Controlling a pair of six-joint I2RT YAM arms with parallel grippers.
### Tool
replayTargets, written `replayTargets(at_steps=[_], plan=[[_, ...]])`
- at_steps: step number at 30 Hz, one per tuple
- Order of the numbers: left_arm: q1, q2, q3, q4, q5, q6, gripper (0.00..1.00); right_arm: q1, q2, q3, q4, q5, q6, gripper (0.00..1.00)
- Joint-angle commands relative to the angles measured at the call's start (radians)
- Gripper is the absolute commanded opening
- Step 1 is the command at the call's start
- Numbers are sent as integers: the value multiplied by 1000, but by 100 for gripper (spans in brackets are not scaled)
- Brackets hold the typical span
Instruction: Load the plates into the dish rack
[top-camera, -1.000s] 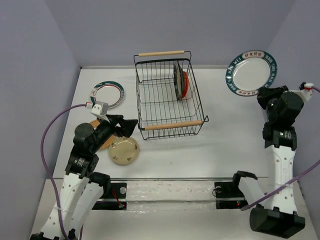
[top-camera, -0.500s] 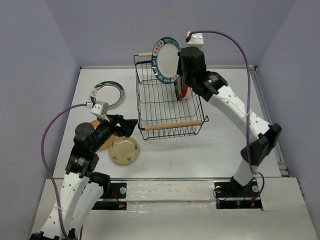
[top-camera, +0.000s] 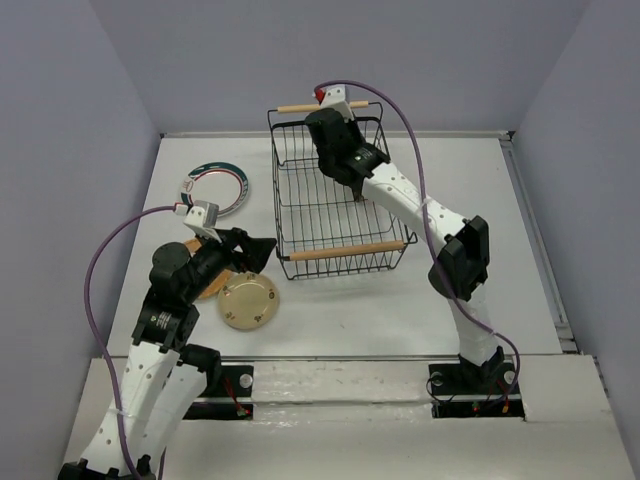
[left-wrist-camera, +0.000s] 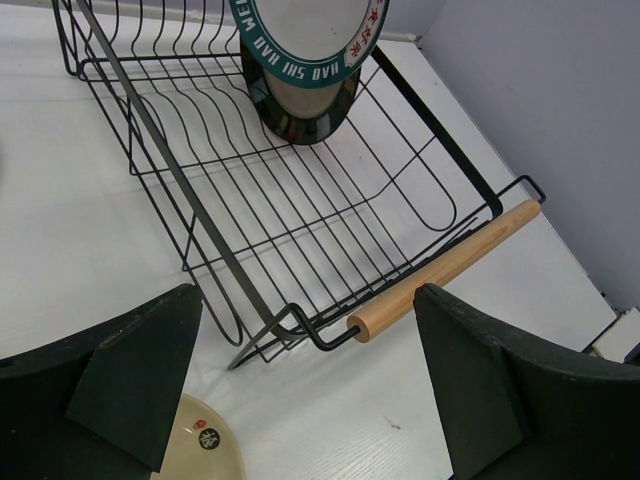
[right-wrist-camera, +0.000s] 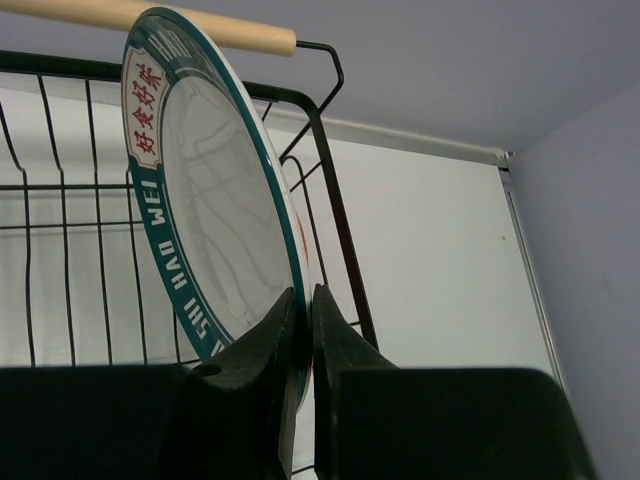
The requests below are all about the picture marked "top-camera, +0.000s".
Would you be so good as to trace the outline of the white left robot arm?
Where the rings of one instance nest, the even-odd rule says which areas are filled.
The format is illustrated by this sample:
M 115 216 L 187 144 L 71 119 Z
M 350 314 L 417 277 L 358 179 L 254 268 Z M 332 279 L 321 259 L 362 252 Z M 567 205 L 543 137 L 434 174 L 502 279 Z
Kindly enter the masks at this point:
M 194 302 L 226 270 L 261 272 L 277 241 L 240 228 L 202 230 L 196 239 L 195 253 L 180 242 L 155 250 L 113 399 L 89 445 L 59 478 L 158 478 L 169 439 L 193 401 L 219 388 L 219 352 L 188 341 L 199 318 Z

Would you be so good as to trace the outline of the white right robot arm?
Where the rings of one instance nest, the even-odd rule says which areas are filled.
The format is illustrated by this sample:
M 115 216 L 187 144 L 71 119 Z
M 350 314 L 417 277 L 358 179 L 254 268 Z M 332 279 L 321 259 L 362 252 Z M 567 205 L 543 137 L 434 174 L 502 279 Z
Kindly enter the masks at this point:
M 383 207 L 426 242 L 433 259 L 428 281 L 447 299 L 459 338 L 459 362 L 441 383 L 473 393 L 488 389 L 504 362 L 484 288 L 488 223 L 480 216 L 468 219 L 422 193 L 387 153 L 364 139 L 355 120 L 337 110 L 320 109 L 304 123 L 323 175 Z

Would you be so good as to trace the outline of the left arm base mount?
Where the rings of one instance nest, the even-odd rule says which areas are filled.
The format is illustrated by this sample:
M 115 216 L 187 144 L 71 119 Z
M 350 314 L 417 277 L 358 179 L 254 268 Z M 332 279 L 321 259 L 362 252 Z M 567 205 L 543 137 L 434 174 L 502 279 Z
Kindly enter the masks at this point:
M 223 365 L 220 379 L 192 403 L 184 420 L 250 421 L 254 416 L 254 367 Z

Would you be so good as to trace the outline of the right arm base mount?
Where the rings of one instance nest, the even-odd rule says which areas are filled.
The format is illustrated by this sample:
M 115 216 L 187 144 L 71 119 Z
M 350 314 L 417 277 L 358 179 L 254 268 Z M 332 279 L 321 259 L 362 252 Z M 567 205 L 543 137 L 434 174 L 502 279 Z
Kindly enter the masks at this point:
M 519 385 L 511 386 L 515 373 L 512 362 L 500 366 L 494 378 L 480 386 L 471 386 L 459 373 L 458 363 L 429 366 L 425 389 L 435 419 L 525 419 Z

